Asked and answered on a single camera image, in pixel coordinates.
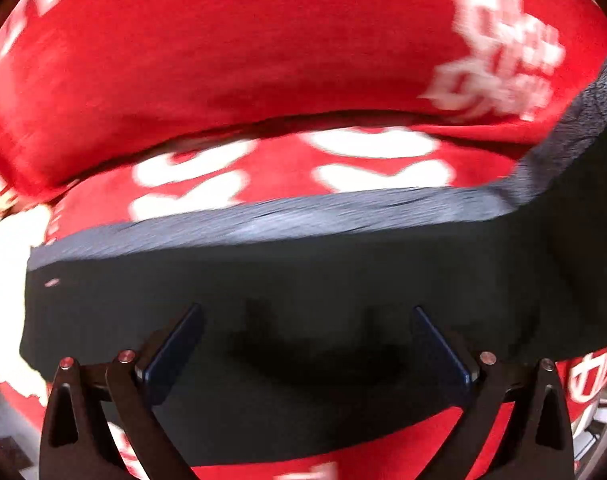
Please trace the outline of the black pants with grey waistband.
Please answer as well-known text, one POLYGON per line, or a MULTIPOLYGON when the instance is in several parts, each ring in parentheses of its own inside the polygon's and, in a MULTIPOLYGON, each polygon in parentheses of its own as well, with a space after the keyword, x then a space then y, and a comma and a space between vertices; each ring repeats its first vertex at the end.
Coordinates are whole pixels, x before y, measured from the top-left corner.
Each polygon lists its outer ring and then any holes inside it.
POLYGON ((415 307, 510 361, 606 347, 607 59, 497 181, 271 200, 34 250, 20 353, 52 377, 191 304, 205 333, 158 416, 194 466, 335 451, 439 410, 415 307))

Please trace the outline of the red blanket with white lettering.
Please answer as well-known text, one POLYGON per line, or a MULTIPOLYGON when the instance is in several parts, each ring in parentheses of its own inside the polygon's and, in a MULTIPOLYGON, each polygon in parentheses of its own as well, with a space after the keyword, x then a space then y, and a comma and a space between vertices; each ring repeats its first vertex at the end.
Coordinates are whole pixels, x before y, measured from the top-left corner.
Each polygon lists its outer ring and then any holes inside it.
MULTIPOLYGON (((271 200, 497 181, 606 59, 607 0, 0 0, 0 430, 30 428, 17 449, 41 479, 66 356, 46 377, 20 353, 34 250, 271 200)), ((607 346, 549 359, 573 479, 607 479, 607 346)), ((194 466, 162 429, 194 479, 421 479, 462 410, 419 374, 439 410, 321 454, 194 466)), ((0 479, 19 475, 0 436, 0 479)))

